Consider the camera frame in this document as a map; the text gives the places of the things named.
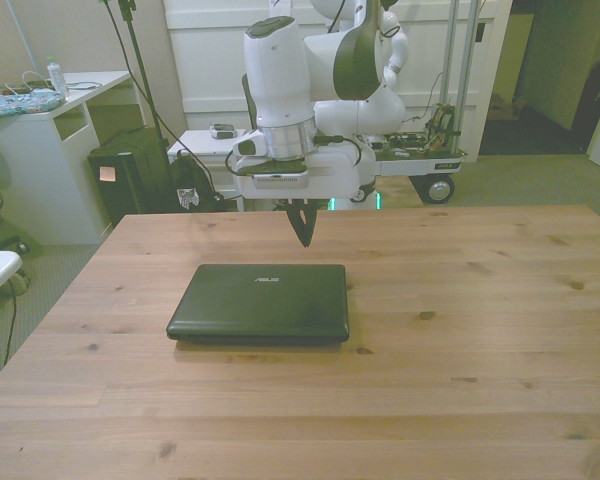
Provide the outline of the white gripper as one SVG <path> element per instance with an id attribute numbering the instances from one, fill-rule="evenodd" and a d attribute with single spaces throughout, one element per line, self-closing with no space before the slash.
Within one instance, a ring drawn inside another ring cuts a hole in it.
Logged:
<path id="1" fill-rule="evenodd" d="M 309 246 L 318 204 L 316 200 L 302 200 L 353 197 L 360 186 L 356 158 L 348 148 L 321 148 L 301 161 L 279 161 L 276 165 L 265 162 L 264 157 L 242 157 L 236 169 L 252 172 L 235 176 L 235 185 L 247 199 L 288 199 L 288 220 L 300 243 Z"/>

